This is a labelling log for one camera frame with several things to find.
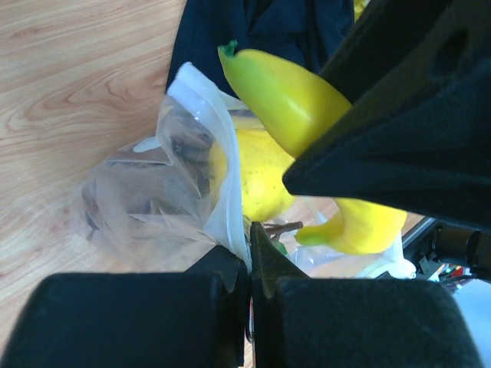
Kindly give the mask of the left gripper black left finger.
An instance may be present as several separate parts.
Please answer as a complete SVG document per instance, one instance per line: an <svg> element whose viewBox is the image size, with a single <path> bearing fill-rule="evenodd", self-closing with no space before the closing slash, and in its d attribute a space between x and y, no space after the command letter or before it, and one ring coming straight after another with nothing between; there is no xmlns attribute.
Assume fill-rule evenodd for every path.
<svg viewBox="0 0 491 368"><path fill-rule="evenodd" d="M23 307L3 367L237 367L249 276L216 246L177 273L64 273Z"/></svg>

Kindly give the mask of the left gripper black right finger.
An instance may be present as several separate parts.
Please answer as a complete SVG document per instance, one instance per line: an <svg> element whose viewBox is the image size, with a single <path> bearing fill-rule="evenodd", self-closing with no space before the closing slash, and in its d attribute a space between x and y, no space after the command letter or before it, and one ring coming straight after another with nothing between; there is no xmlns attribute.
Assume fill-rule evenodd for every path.
<svg viewBox="0 0 491 368"><path fill-rule="evenodd" d="M480 367L452 296L429 281L310 278L250 230L257 367Z"/></svg>

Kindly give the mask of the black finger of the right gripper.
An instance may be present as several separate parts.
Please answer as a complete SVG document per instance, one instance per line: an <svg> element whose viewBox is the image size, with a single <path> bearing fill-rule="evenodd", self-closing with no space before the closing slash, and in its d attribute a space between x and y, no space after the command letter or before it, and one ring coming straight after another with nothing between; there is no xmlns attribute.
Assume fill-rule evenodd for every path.
<svg viewBox="0 0 491 368"><path fill-rule="evenodd" d="M283 177L490 227L490 3L372 1L321 76L352 108Z"/></svg>

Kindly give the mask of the yellow banana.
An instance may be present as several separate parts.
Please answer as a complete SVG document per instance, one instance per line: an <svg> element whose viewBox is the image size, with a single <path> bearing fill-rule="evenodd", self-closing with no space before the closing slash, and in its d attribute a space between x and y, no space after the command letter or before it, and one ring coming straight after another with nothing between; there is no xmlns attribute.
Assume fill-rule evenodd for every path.
<svg viewBox="0 0 491 368"><path fill-rule="evenodd" d="M294 159L327 133L351 103L327 81L299 64L256 49L237 50L232 40L217 48L235 95L261 120L273 140ZM407 213L360 199L336 198L338 212L322 225L300 229L302 246L327 245L348 255L387 250Z"/></svg>

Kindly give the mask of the yellow lemon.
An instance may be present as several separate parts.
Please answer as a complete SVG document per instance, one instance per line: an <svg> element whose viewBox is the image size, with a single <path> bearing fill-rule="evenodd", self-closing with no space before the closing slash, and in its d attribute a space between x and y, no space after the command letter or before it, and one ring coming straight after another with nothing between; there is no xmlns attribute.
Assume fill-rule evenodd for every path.
<svg viewBox="0 0 491 368"><path fill-rule="evenodd" d="M270 221L295 201L282 182L294 159L265 130L237 129L242 214L254 222Z"/></svg>

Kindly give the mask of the clear zip top bag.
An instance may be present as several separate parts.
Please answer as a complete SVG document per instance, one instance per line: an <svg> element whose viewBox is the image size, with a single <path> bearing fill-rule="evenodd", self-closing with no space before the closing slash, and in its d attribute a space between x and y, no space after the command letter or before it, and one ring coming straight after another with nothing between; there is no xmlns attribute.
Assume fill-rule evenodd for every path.
<svg viewBox="0 0 491 368"><path fill-rule="evenodd" d="M191 63L177 72L160 105L157 131L96 165L77 191L77 233L146 271L183 271L215 245L247 265L257 221L279 228L273 246L302 271L334 277L410 279L400 234L375 253L303 246L283 214L288 157L243 103Z"/></svg>

